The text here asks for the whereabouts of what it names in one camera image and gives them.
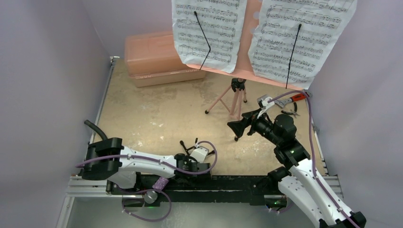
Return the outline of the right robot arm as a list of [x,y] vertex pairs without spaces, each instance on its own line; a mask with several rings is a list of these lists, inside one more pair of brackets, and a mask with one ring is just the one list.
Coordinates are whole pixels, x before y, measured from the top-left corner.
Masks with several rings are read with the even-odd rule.
[[298,206],[316,228],[363,228],[366,218],[362,212],[353,212],[333,191],[317,171],[312,159],[296,139],[294,120],[286,114],[279,114],[270,121],[260,110],[242,114],[239,121],[228,122],[228,127],[240,138],[247,127],[248,135],[254,133],[275,145],[274,153],[283,165],[277,174],[267,180],[272,193],[283,193]]

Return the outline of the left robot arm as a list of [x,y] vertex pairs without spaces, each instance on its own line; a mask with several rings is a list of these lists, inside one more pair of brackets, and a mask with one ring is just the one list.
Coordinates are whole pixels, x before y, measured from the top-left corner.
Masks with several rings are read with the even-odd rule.
[[142,187],[141,176],[163,180],[210,178],[216,163],[201,163],[194,157],[156,155],[123,146],[121,138],[103,139],[88,145],[85,159],[76,164],[81,177],[90,181],[110,181],[129,194]]

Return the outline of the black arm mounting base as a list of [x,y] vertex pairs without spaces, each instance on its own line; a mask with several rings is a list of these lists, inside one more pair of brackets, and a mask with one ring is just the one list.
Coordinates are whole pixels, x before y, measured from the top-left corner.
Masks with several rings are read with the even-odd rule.
[[[145,193],[135,193],[151,189],[159,176],[140,174],[131,189],[121,189],[107,181],[106,192],[123,195],[124,199]],[[277,179],[273,176],[213,175],[210,180],[177,181],[174,178],[163,189],[171,202],[186,203],[248,203],[251,206],[267,206],[283,209],[288,206],[287,197],[278,190]]]

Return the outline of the purple glitter microphone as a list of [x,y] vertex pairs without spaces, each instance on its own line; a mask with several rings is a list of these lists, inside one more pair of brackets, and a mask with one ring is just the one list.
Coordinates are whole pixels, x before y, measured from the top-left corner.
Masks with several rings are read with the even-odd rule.
[[165,188],[165,186],[169,183],[169,180],[164,177],[160,177],[156,183],[152,186],[151,190],[148,190],[144,195],[144,200],[148,204],[154,203],[158,194]]

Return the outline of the sheet music page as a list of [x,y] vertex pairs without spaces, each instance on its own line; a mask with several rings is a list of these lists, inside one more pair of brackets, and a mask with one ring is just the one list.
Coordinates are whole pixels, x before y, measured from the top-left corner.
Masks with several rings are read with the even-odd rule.
[[173,40],[181,62],[232,73],[247,3],[246,0],[173,0]]
[[264,0],[248,51],[254,75],[309,89],[356,0]]

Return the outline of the pink music stand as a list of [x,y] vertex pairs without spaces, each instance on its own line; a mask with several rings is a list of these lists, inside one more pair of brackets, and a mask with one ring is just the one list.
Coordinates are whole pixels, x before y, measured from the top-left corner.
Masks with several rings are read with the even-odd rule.
[[[252,66],[251,66],[251,63],[249,60],[248,50],[251,45],[252,35],[254,32],[254,29],[257,27],[257,25],[259,23],[258,18],[254,18],[254,13],[258,13],[260,11],[261,5],[262,5],[262,2],[260,0],[247,1],[243,31],[242,31],[242,35],[240,37],[240,48],[238,51],[237,63],[236,63],[235,69],[232,73],[226,73],[226,72],[223,72],[223,71],[220,71],[217,69],[208,68],[206,66],[199,66],[199,65],[188,65],[188,66],[191,68],[194,68],[194,69],[199,68],[199,69],[207,71],[207,72],[213,72],[213,73],[217,73],[217,74],[231,76],[231,77],[235,78],[237,81],[239,81],[240,83],[242,83],[246,80],[246,81],[255,81],[255,82],[265,83],[265,84],[273,85],[273,86],[285,87],[286,86],[285,84],[254,75]],[[210,105],[210,107],[205,110],[205,114],[209,114],[209,112],[212,110],[212,108],[218,102],[220,102],[227,109],[227,111],[229,112],[229,116],[231,118],[239,120],[240,115],[241,115],[241,106],[243,103],[247,102],[247,99],[245,98],[245,96],[246,96],[246,93],[249,92],[250,90],[247,88],[245,88],[244,90],[239,90],[238,88],[236,88],[235,92],[234,92],[231,107],[228,107],[223,102],[222,98],[231,89],[232,89],[232,87],[228,86],[228,88],[226,90],[224,90],[224,92],[216,98],[216,100]]]

